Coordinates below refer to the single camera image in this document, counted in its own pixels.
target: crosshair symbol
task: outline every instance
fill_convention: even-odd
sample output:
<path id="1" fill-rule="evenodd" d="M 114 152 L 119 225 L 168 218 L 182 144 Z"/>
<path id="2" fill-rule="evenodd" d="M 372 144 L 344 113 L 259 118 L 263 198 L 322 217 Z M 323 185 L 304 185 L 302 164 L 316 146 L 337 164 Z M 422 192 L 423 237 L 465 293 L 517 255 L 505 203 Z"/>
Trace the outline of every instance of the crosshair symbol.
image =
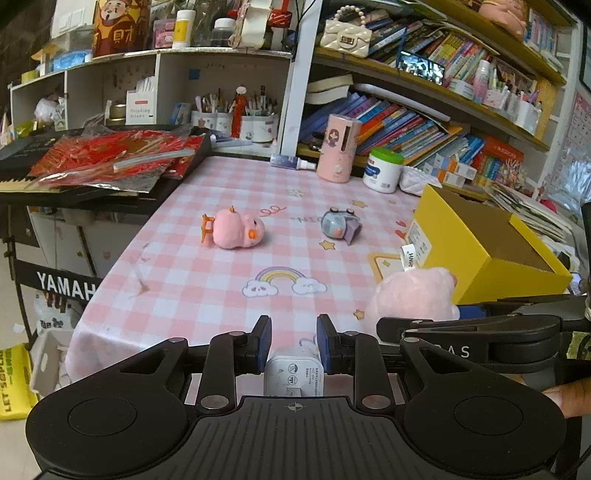
<path id="1" fill-rule="evenodd" d="M 301 403 L 293 402 L 290 403 L 287 408 L 289 408 L 291 411 L 300 411 L 302 408 L 305 408 L 305 406 L 303 406 Z"/>

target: green lid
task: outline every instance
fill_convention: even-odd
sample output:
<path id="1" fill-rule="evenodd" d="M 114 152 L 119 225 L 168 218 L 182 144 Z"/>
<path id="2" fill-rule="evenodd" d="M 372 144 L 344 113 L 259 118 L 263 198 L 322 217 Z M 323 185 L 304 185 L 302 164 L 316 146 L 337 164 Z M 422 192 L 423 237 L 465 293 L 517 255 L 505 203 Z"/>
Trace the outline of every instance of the green lid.
<path id="1" fill-rule="evenodd" d="M 388 150 L 384 147 L 372 148 L 369 154 L 372 157 L 380 160 L 394 163 L 396 165 L 402 165 L 404 163 L 404 157 L 400 153 L 394 153 L 392 150 Z"/>

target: yellow cardboard box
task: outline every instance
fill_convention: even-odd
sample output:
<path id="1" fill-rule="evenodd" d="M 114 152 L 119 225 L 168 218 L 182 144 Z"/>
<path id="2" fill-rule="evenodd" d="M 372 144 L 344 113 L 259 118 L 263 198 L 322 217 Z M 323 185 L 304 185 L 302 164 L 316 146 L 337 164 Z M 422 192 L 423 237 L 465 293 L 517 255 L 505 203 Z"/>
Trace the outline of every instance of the yellow cardboard box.
<path id="1" fill-rule="evenodd" d="M 420 267 L 457 277 L 456 304 L 562 293 L 571 275 L 517 216 L 427 186 L 406 240 Z"/>

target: pink bottle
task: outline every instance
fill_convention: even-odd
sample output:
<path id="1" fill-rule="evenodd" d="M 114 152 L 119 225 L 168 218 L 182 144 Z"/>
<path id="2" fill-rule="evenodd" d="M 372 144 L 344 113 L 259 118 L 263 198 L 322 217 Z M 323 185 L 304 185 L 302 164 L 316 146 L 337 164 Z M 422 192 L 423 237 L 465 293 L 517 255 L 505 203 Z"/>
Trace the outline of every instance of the pink bottle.
<path id="1" fill-rule="evenodd" d="M 346 183 L 351 176 L 361 122 L 330 115 L 316 173 L 321 179 Z"/>

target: cloud print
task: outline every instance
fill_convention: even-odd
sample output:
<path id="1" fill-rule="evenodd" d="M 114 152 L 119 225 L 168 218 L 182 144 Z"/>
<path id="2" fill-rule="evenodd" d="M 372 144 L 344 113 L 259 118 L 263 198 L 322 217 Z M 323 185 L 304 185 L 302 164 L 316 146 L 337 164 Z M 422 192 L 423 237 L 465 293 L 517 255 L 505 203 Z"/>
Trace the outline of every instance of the cloud print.
<path id="1" fill-rule="evenodd" d="M 249 280 L 242 289 L 242 294 L 245 297 L 271 297 L 277 295 L 277 292 L 277 287 L 269 282 L 259 280 Z"/>
<path id="2" fill-rule="evenodd" d="M 326 285 L 320 283 L 315 278 L 298 278 L 291 289 L 298 295 L 306 295 L 308 293 L 324 293 Z"/>

